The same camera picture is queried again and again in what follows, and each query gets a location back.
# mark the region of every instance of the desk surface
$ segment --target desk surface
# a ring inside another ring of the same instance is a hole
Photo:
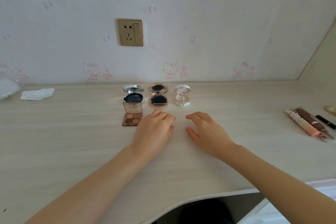
[[[124,85],[26,86],[56,90],[40,101],[16,94],[0,102],[1,223],[22,223],[131,142],[136,127],[121,126]],[[236,143],[300,180],[336,176],[336,143],[314,140],[283,112],[302,106],[336,123],[323,110],[336,103],[309,87],[297,81],[189,82],[191,104],[178,107],[176,85],[168,83],[166,94],[165,111],[176,116],[170,141],[100,223],[147,223],[187,201],[254,191],[240,174],[193,144],[184,129],[191,121],[184,116],[195,111],[207,112]],[[146,90],[144,96],[147,115],[152,109]]]

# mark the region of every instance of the wall outlet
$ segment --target wall outlet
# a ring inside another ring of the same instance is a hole
[[[143,46],[142,20],[118,19],[120,44],[122,46]]]

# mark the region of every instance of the white compact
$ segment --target white compact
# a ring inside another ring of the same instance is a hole
[[[187,95],[190,92],[188,85],[178,85],[175,87],[174,92],[176,93],[174,102],[177,106],[188,106],[190,104],[190,98]]]

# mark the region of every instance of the floor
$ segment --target floor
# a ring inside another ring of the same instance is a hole
[[[265,197],[261,193],[242,194],[228,197],[219,197],[218,200],[225,203],[229,209],[233,222],[237,223],[247,213],[249,213],[257,204],[259,204]],[[188,205],[194,204],[191,202],[181,205],[157,220],[157,224],[178,224],[179,215],[181,211]]]

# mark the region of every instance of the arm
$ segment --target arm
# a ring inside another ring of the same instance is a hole
[[[97,223],[122,188],[163,149],[174,120],[174,116],[158,110],[146,116],[129,146],[25,224]]]
[[[196,125],[198,133],[186,128],[195,143],[243,175],[289,222],[335,222],[336,201],[235,144],[208,114],[197,112],[186,118]]]

